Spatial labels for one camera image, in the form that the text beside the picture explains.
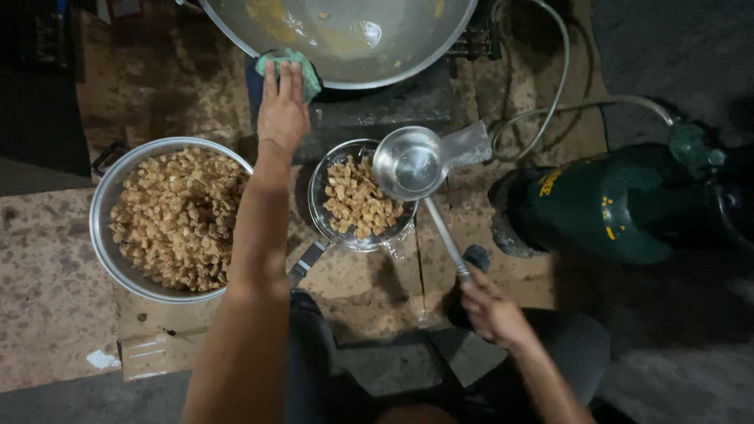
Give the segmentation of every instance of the wire mesh strainer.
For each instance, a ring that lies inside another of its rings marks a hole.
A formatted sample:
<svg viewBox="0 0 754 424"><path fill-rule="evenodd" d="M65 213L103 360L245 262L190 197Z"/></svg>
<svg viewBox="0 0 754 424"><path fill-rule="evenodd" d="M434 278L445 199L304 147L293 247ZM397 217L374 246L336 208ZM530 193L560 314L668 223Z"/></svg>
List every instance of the wire mesh strainer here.
<svg viewBox="0 0 754 424"><path fill-rule="evenodd" d="M345 234L330 228L329 221L333 214L322 206L329 198L325 194L327 187L327 168L334 164L344 164L348 161L348 155L353 155L358 163L365 156L372 156L379 145L378 140L359 139L347 141L330 150L325 158L317 165L309 181L309 213L318 230L332 243L337 244L354 252L372 252L391 238L399 235L414 219L416 214L416 201L403 203L403 215L398 217L397 223L386 228L380 235L370 233L369 237L359 240L354 234L352 226Z"/></svg>

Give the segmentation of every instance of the ladle handle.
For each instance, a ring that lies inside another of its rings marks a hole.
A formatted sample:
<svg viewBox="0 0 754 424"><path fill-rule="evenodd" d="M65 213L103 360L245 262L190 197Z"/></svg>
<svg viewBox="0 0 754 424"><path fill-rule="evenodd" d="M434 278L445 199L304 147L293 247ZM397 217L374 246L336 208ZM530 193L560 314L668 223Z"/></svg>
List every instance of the ladle handle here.
<svg viewBox="0 0 754 424"><path fill-rule="evenodd" d="M458 252L453 237L450 235L450 231L448 231L448 227L445 225L443 216L440 215L440 212L437 210L434 200L432 200L431 196L428 196L424 198L424 202L427 206L427 210L429 210L429 214L432 216L434 225L437 227L437 231L440 233L440 237L445 243L445 247L448 249L450 257L453 259L453 262L455 262L456 272L461 279L461 283L471 283L471 274L469 274L469 270L466 267L466 262L464 262L461 254Z"/></svg>

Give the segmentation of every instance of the dark pants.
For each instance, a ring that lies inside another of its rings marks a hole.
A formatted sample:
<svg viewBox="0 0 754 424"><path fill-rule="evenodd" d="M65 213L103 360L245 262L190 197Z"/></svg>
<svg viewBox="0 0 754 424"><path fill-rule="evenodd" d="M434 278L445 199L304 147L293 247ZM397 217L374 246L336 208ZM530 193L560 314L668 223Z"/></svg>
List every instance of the dark pants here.
<svg viewBox="0 0 754 424"><path fill-rule="evenodd" d="M334 362L336 345L314 301L303 293L292 298L287 359L286 423L373 422L381 412L347 371ZM550 356L586 405L608 364L605 329L573 312L524 309ZM503 361L466 389L458 387L423 399L450 412L460 422L536 422L529 396L511 360Z"/></svg>

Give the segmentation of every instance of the fried food pieces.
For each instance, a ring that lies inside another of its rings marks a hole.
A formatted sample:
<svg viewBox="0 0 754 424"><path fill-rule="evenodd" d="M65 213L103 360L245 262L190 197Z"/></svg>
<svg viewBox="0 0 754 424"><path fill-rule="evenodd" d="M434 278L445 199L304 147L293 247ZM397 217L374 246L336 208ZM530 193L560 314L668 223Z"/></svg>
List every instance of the fried food pieces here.
<svg viewBox="0 0 754 424"><path fill-rule="evenodd" d="M110 211L112 238L142 275L180 290L224 287L247 171L228 156L184 149L139 164Z"/></svg>
<svg viewBox="0 0 754 424"><path fill-rule="evenodd" d="M355 164L354 157L348 155L348 162L327 168L327 182L325 194L329 199L323 206L334 216L330 228L341 234L355 226L354 234L359 240L371 232L380 235L394 226L403 213L403 204L395 205L377 188L371 156Z"/></svg>

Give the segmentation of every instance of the large metal wok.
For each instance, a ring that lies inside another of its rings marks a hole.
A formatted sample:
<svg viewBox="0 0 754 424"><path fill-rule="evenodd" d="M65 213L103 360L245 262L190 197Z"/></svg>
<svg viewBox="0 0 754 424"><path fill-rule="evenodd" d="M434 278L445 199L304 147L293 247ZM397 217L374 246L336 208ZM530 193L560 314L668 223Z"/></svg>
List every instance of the large metal wok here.
<svg viewBox="0 0 754 424"><path fill-rule="evenodd" d="M477 0L201 0L220 29L252 56L290 47L325 87L357 90L402 81L440 58Z"/></svg>

